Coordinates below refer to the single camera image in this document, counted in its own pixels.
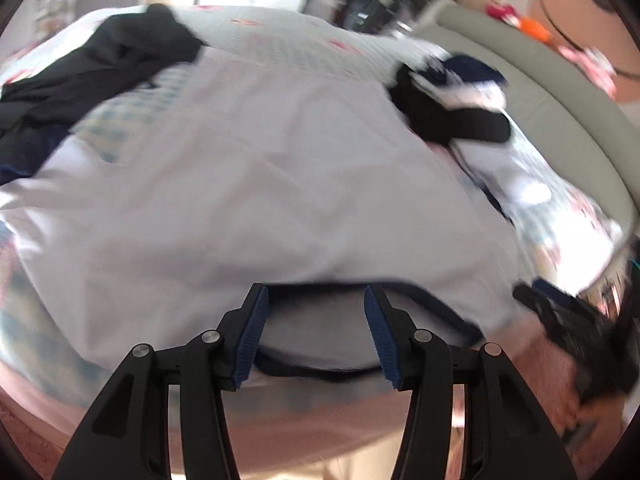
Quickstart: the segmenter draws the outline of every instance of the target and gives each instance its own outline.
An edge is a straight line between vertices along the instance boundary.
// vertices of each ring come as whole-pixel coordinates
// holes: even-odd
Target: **metal pivot screw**
[[[149,345],[140,344],[133,347],[131,351],[133,357],[144,357],[149,353]]]
[[[498,355],[502,353],[502,348],[500,348],[500,345],[497,345],[496,343],[487,343],[484,345],[484,351],[493,357],[498,357]]]
[[[420,343],[428,343],[432,338],[433,335],[428,330],[416,330],[414,332],[414,339]]]
[[[207,330],[202,334],[202,340],[205,343],[215,343],[218,339],[220,339],[220,333],[215,330]]]

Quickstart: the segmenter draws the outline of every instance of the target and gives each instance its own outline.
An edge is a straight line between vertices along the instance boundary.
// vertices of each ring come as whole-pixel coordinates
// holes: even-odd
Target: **upholstered headboard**
[[[640,132],[615,102],[544,44],[451,0],[435,0],[412,35],[500,70],[507,112],[558,174],[620,224],[620,246],[628,241],[640,209]]]

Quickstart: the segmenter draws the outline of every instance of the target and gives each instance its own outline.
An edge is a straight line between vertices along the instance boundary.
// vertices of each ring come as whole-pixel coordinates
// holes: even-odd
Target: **black clothing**
[[[168,7],[153,4],[143,14],[107,18],[83,46],[34,77],[5,85],[0,184],[36,173],[66,136],[61,132],[92,108],[173,63],[193,62],[202,45]]]
[[[388,89],[391,101],[408,119],[409,127],[422,139],[448,146],[451,139],[507,142],[511,125],[500,112],[482,108],[447,110],[439,102],[416,88],[412,70],[402,65],[396,85]]]

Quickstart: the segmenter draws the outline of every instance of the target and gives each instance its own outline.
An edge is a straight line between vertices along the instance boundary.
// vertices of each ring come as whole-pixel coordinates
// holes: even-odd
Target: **pink toy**
[[[515,28],[520,28],[520,14],[509,4],[491,2],[486,4],[486,13],[495,20],[501,20]]]
[[[616,96],[616,85],[611,78],[616,71],[601,51],[593,48],[580,52],[567,46],[559,46],[558,52],[580,68],[589,81],[603,89],[609,97],[613,99]]]

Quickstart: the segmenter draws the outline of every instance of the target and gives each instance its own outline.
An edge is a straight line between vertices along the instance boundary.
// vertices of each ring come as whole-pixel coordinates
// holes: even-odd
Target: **orange object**
[[[542,23],[534,20],[533,18],[527,18],[522,16],[520,18],[520,31],[527,36],[530,36],[534,40],[547,43],[551,39],[551,32],[546,30]]]

